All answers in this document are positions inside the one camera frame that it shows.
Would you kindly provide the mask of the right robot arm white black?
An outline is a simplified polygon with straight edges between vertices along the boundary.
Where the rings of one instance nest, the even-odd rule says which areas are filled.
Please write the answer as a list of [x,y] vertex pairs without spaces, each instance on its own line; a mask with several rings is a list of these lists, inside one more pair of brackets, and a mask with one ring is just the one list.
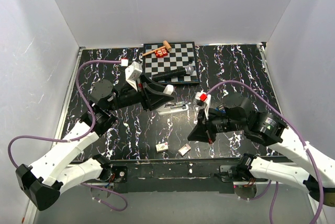
[[273,180],[307,192],[314,200],[334,207],[334,159],[308,143],[302,143],[297,133],[277,115],[259,112],[251,101],[239,94],[226,96],[217,108],[210,108],[210,95],[198,92],[194,102],[201,106],[197,124],[188,135],[189,141],[212,144],[218,133],[241,130],[252,142],[279,152],[295,166],[266,161],[244,154],[239,162],[216,174],[222,181]]

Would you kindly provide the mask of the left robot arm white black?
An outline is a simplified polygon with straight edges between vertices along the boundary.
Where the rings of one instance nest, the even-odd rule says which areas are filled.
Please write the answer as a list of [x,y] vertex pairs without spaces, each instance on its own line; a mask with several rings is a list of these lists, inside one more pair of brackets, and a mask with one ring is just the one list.
[[111,114],[135,104],[152,111],[174,99],[173,85],[162,85],[141,75],[135,82],[136,88],[126,84],[117,91],[108,80],[93,85],[90,94],[92,111],[84,113],[80,120],[58,144],[30,165],[21,164],[15,173],[20,189],[39,211],[51,207],[62,193],[87,182],[106,182],[113,176],[112,162],[97,154],[87,161],[68,165],[86,147],[97,141],[116,122]]

